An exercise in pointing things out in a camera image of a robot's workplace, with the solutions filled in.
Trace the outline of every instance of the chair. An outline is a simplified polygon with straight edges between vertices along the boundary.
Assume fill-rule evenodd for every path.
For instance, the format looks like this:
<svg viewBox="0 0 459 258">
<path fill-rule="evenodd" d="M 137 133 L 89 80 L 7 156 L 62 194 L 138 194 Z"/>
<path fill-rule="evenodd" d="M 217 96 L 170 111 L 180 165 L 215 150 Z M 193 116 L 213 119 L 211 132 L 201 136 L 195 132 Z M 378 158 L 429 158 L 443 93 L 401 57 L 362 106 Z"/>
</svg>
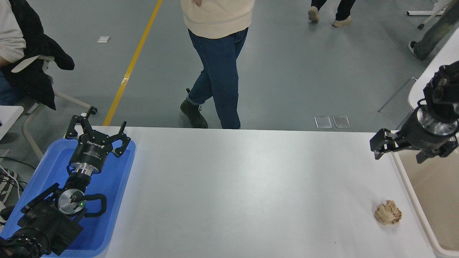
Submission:
<svg viewBox="0 0 459 258">
<path fill-rule="evenodd" d="M 424 28 L 424 25 L 432 20 L 437 15 L 442 15 L 447 11 L 448 6 L 451 6 L 456 0 L 438 0 L 437 3 L 433 5 L 432 11 L 407 11 L 406 14 L 409 16 L 412 15 L 429 15 L 421 24 L 419 24 L 418 29 Z"/>
<path fill-rule="evenodd" d="M 39 55 L 39 56 L 34 56 L 31 58 L 27 58 L 20 62 L 16 67 L 14 67 L 11 71 L 13 73 L 17 73 L 19 71 L 22 71 L 25 67 L 30 65 L 33 61 L 37 59 L 42 59 L 44 60 L 43 62 L 43 71 L 45 72 L 48 69 L 49 62 L 54 61 L 53 56 L 44 56 L 44 55 Z M 75 98 L 72 98 L 64 93 L 61 93 L 59 91 L 54 91 L 54 95 L 57 97 L 60 97 L 64 100 L 67 100 L 69 102 L 75 103 L 79 106 L 85 107 L 86 109 L 89 109 L 91 107 L 90 104 L 84 103 L 80 100 L 77 100 Z M 40 113 L 40 111 L 45 107 L 42 103 L 26 96 L 20 101 L 18 101 L 15 105 L 17 106 L 23 106 L 24 107 L 24 112 L 22 113 L 22 116 L 27 116 L 27 119 L 24 121 L 22 124 L 22 134 L 24 135 L 25 139 L 29 143 L 29 145 L 32 147 L 33 152 L 37 156 L 39 160 L 43 157 L 43 152 L 40 150 L 38 147 L 37 143 L 33 139 L 32 135 L 29 132 L 29 125 L 33 121 L 33 119 Z"/>
</svg>

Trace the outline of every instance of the blue jeans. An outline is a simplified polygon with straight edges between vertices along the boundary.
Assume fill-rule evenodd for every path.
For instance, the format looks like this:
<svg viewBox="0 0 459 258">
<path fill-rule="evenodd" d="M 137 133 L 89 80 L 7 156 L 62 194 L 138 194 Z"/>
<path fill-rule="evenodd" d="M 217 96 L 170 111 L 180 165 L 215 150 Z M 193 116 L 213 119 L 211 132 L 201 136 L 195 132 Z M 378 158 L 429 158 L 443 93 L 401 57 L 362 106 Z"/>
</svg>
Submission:
<svg viewBox="0 0 459 258">
<path fill-rule="evenodd" d="M 0 106 L 12 106 L 20 98 L 22 98 L 22 92 L 11 87 L 0 71 Z"/>
<path fill-rule="evenodd" d="M 187 99 L 194 105 L 201 105 L 213 97 L 223 129 L 241 127 L 237 114 L 239 77 L 236 59 L 246 40 L 247 31 L 248 28 L 220 39 L 207 39 L 196 36 L 188 30 L 204 69 Z"/>
<path fill-rule="evenodd" d="M 447 12 L 430 28 L 414 47 L 416 58 L 424 60 L 432 52 L 438 42 L 453 29 L 459 21 L 459 1 L 455 2 Z"/>
</svg>

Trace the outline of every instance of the white table top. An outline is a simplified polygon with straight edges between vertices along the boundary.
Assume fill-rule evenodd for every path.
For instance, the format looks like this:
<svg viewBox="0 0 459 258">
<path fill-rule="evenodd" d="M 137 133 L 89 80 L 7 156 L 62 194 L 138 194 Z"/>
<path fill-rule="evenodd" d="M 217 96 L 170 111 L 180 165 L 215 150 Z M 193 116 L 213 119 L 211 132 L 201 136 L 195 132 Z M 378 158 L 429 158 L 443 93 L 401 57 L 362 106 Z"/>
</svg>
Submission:
<svg viewBox="0 0 459 258">
<path fill-rule="evenodd" d="M 24 108 L 21 106 L 0 106 L 0 140 L 5 136 L 16 119 L 22 114 Z"/>
<path fill-rule="evenodd" d="M 136 154 L 100 258 L 435 257 L 392 156 L 369 150 L 373 133 L 126 133 Z M 375 219 L 386 199 L 399 224 Z"/>
<path fill-rule="evenodd" d="M 425 88 L 426 84 L 429 83 L 430 79 L 432 79 L 435 72 L 438 72 L 438 68 L 442 65 L 449 65 L 459 61 L 458 45 L 459 28 L 451 35 L 411 88 L 408 95 L 408 102 L 412 108 L 416 108 L 418 106 L 418 100 L 424 98 L 422 90 Z"/>
</svg>

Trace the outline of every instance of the brown paper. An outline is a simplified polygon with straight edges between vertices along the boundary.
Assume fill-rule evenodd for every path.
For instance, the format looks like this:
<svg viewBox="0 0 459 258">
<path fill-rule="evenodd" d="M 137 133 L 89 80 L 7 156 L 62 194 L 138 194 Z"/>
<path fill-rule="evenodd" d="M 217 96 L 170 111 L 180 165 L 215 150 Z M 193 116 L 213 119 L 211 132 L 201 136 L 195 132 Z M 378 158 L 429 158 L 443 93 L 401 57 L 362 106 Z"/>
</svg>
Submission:
<svg viewBox="0 0 459 258">
<path fill-rule="evenodd" d="M 397 208 L 394 201 L 386 200 L 386 204 L 381 204 L 376 208 L 375 216 L 384 225 L 395 224 L 402 219 L 402 212 Z"/>
</svg>

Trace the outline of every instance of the blue tray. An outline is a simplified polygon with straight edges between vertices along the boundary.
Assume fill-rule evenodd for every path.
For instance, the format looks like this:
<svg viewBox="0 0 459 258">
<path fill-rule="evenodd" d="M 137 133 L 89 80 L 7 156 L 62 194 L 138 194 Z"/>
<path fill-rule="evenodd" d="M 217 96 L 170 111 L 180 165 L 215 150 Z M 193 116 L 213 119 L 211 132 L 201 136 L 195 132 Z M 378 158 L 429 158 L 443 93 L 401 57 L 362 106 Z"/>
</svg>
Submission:
<svg viewBox="0 0 459 258">
<path fill-rule="evenodd" d="M 20 229 L 17 222 L 24 215 L 21 213 L 21 209 L 29 201 L 54 183 L 59 183 L 59 187 L 64 186 L 68 178 L 66 168 L 77 142 L 77 140 L 59 139 L 50 145 L 0 236 L 3 238 L 11 237 L 16 230 Z M 120 145 L 121 141 L 113 143 L 114 148 Z M 79 224 L 84 229 L 75 241 L 60 256 L 51 254 L 50 257 L 94 257 L 107 247 L 131 171 L 134 154 L 135 143 L 131 141 L 121 157 L 116 158 L 113 154 L 108 155 L 102 172 L 91 176 L 91 183 L 85 192 L 86 194 L 105 194 L 107 196 L 107 211 L 97 218 L 83 218 Z M 87 202 L 86 208 L 88 212 L 98 212 L 101 208 L 100 205 L 100 201 Z"/>
</svg>

